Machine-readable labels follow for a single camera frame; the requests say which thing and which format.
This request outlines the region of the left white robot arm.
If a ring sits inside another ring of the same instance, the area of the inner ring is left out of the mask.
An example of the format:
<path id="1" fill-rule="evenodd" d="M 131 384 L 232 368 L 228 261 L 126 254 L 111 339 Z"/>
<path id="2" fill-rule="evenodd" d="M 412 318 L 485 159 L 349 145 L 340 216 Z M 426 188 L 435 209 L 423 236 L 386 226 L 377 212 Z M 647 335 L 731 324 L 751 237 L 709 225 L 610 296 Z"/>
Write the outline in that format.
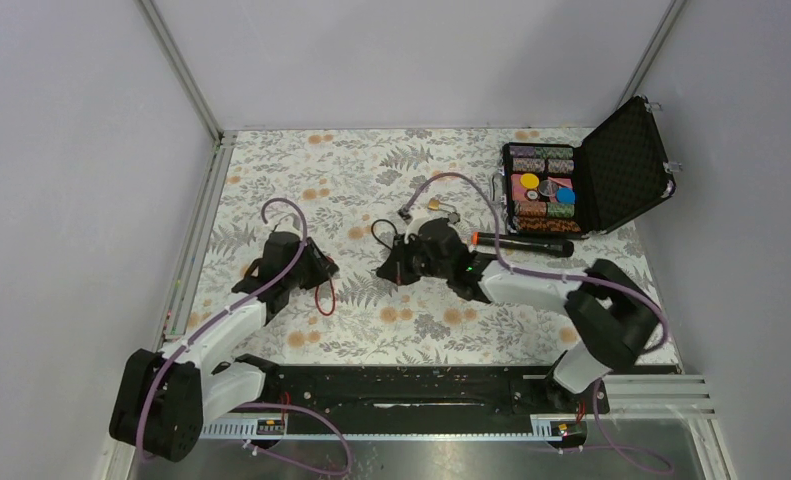
<path id="1" fill-rule="evenodd" d="M 316 289 L 338 270 L 312 239 L 288 231 L 270 234 L 216 317 L 158 351 L 130 355 L 110 437 L 177 462 L 193 450 L 204 426 L 236 407 L 275 407 L 279 381 L 261 367 L 230 360 L 231 350 L 273 320 L 293 291 Z"/>

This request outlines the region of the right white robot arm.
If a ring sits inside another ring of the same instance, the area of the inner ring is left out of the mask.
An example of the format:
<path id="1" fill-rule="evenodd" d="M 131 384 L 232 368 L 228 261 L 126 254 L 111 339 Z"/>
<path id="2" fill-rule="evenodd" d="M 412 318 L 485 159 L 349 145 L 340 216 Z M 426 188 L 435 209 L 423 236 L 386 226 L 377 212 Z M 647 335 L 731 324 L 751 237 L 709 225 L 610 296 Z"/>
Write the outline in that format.
<path id="1" fill-rule="evenodd" d="M 546 402 L 568 412 L 597 379 L 634 366 L 661 319 L 651 299 L 614 263 L 596 260 L 581 272 L 536 272 L 469 248 L 445 219 L 413 222 L 393 239 L 379 278 L 407 286 L 445 282 L 459 298 L 518 304 L 569 318 L 578 343 L 552 364 Z"/>

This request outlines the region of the red padlock with keys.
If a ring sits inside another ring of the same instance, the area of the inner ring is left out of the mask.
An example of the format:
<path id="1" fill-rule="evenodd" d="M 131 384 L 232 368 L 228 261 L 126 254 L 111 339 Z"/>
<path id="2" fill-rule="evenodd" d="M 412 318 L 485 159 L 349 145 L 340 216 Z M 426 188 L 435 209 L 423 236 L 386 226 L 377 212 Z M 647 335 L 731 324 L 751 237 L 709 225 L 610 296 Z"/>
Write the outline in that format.
<path id="1" fill-rule="evenodd" d="M 334 279 L 329 278 L 326 282 L 316 286 L 313 298 L 314 305 L 320 315 L 324 317 L 332 316 L 337 307 Z"/>

